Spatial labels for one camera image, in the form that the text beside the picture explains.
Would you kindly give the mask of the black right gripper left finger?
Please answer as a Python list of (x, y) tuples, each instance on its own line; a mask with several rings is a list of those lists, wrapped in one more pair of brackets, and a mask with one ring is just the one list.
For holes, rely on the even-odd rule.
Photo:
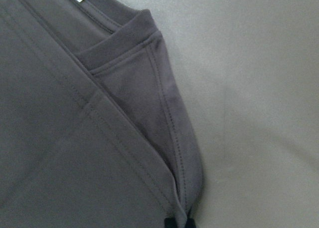
[(164, 219), (164, 228), (176, 228), (175, 218), (165, 218)]

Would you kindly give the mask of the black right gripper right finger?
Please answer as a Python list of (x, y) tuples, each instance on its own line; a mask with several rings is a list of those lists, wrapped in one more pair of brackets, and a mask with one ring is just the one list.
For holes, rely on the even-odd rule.
[(191, 212), (187, 214), (186, 228), (196, 228), (194, 218), (191, 217)]

